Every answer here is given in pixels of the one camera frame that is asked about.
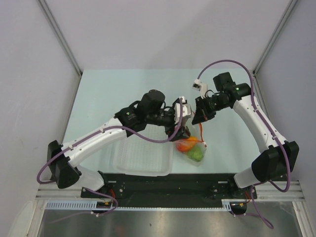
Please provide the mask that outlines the red orange toy mango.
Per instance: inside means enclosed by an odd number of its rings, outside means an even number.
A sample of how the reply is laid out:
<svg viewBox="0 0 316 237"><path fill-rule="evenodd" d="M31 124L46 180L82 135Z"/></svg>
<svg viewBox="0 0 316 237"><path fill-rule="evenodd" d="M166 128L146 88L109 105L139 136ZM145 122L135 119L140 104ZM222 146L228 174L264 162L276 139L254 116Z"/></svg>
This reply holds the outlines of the red orange toy mango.
<svg viewBox="0 0 316 237"><path fill-rule="evenodd" d="M180 152L187 152L200 142L201 140L199 140L198 138L194 136L191 136L187 139L181 139L181 140L175 141L175 147Z"/></svg>

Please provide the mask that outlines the clear zip top bag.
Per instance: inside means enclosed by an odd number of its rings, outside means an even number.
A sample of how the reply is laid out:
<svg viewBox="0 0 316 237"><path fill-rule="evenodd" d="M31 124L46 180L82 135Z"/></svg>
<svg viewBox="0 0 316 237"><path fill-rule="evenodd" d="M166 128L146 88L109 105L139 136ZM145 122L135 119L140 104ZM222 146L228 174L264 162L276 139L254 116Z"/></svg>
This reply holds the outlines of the clear zip top bag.
<svg viewBox="0 0 316 237"><path fill-rule="evenodd" d="M195 112L192 111L192 117L188 119L186 126L190 132L187 139L173 142L173 146L180 159L185 160L191 165L199 166L205 156L207 143L203 139L203 127L201 123L192 125Z"/></svg>

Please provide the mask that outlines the green custard apple toy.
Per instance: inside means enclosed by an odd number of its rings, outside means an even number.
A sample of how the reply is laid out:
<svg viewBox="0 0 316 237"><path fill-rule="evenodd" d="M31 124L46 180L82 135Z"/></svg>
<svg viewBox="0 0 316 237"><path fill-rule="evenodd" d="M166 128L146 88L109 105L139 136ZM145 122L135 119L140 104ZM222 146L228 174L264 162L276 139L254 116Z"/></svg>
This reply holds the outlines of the green custard apple toy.
<svg viewBox="0 0 316 237"><path fill-rule="evenodd" d="M200 146L194 146L186 152L186 156L193 161L200 162L204 158L204 153Z"/></svg>

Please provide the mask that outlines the grey toy fish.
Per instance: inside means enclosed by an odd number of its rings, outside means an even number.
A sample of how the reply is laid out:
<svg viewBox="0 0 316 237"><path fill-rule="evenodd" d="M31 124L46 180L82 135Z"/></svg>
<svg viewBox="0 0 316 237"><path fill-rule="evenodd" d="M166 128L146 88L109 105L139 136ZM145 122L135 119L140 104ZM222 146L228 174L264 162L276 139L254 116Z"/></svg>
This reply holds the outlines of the grey toy fish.
<svg viewBox="0 0 316 237"><path fill-rule="evenodd" d="M192 126L190 126L190 125L186 126L186 134L188 137L192 136L193 131L194 131L194 128Z"/></svg>

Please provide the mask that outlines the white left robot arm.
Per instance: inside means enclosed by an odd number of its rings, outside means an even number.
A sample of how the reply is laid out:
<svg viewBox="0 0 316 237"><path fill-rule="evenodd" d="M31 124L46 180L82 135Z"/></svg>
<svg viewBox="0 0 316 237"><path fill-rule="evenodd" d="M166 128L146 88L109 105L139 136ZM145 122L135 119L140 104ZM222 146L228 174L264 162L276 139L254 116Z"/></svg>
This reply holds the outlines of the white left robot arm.
<svg viewBox="0 0 316 237"><path fill-rule="evenodd" d="M171 106L166 106L165 95L152 89L141 100L122 108L108 122L83 137L63 144L56 140L50 142L44 167L49 168L51 182L59 189L79 184L102 198L109 191L102 172L81 168L79 165L82 161L107 144L132 135L156 144L186 139L189 137L186 123L191 116L191 105L184 96L178 97ZM141 131L147 125L164 127L167 138L158 140L142 135Z"/></svg>

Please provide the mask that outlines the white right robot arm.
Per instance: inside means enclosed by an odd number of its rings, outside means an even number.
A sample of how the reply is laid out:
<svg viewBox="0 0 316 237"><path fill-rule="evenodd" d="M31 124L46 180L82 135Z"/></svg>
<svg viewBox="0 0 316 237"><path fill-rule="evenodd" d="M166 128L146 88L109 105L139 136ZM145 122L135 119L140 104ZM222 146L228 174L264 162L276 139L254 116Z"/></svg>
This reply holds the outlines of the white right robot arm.
<svg viewBox="0 0 316 237"><path fill-rule="evenodd" d="M192 124L203 123L215 117L225 108L233 109L246 124L254 137L260 155L246 170L234 175L234 182L228 185L233 198L241 197L246 187L270 182L281 175L289 176L299 153L295 141L289 142L272 125L259 106L251 87L246 83L236 84L230 73L221 73L213 79L217 93L208 96L208 86L195 79L193 88L200 92L195 99L196 111Z"/></svg>

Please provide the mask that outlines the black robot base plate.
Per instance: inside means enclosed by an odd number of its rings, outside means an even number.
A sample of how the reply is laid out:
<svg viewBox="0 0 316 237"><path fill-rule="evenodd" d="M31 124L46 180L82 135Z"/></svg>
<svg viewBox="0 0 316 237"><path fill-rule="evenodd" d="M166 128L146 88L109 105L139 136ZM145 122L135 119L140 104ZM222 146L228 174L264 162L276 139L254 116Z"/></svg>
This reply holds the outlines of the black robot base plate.
<svg viewBox="0 0 316 237"><path fill-rule="evenodd" d="M135 208L211 208L223 199L247 201L255 191L239 189L233 174L169 174L147 177L103 173L105 184L95 192L82 188L82 198L103 198L110 195L120 207Z"/></svg>

